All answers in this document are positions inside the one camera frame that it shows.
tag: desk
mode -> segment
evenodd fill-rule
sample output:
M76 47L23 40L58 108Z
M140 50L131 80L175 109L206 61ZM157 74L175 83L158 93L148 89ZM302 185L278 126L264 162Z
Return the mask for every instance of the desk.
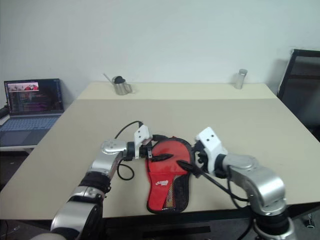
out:
M93 82L58 119L0 195L0 218L52 219L95 159L101 143L127 123L143 121L154 134L194 143L211 126L229 152L255 156L286 185L288 204L318 202L320 143L265 84L141 83L135 94L115 95L108 82ZM119 139L133 140L136 127ZM144 160L129 163L131 181L114 176L104 217L149 215ZM233 187L234 193L244 192ZM190 178L185 212L234 209L229 196L203 177Z

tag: laptop keyboard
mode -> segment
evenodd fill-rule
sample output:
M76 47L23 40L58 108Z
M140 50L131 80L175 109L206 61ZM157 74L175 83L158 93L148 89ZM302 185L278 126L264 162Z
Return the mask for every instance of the laptop keyboard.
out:
M0 131L23 131L23 130L45 130L50 129L58 117L37 117L37 118L10 118Z

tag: white wall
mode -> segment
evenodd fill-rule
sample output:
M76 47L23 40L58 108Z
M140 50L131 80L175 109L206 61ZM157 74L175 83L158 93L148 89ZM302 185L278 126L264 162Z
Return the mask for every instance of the white wall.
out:
M246 81L275 90L293 48L320 50L319 0L0 0L3 81Z

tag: beige tabletop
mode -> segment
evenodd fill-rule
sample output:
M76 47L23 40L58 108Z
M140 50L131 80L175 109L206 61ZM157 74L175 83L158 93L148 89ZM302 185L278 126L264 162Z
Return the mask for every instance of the beige tabletop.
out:
M264 84L245 85L240 92L235 92L237 97L228 93L233 91L228 84L220 86L225 94L203 97L198 93L201 93L199 85L173 86L163 96L169 99L151 99L150 93L140 99L134 94L120 98L107 83L89 85L1 191L0 218L52 219L83 178L101 143L134 120L143 121L154 134L180 137L192 144L194 137L210 126L229 152L252 155L278 173L285 183L289 204L320 200L317 191L320 143ZM155 86L159 85L134 87L160 96ZM206 95L219 89L215 84L203 87ZM190 94L191 89L197 89L190 96L192 100L185 99L183 93L173 99L175 90L185 88ZM136 129L136 126L128 128L119 139L132 141ZM146 208L149 182L144 159L129 164L135 177L123 181L114 176L111 191L103 203L104 217L151 214ZM192 176L189 183L186 212L235 208L227 194L203 177ZM236 186L233 190L238 195L244 194Z

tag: laptop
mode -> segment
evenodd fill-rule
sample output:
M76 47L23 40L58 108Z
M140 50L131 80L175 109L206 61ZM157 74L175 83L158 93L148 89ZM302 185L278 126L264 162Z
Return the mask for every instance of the laptop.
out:
M64 112L60 79L4 81L10 119L0 147L37 145Z

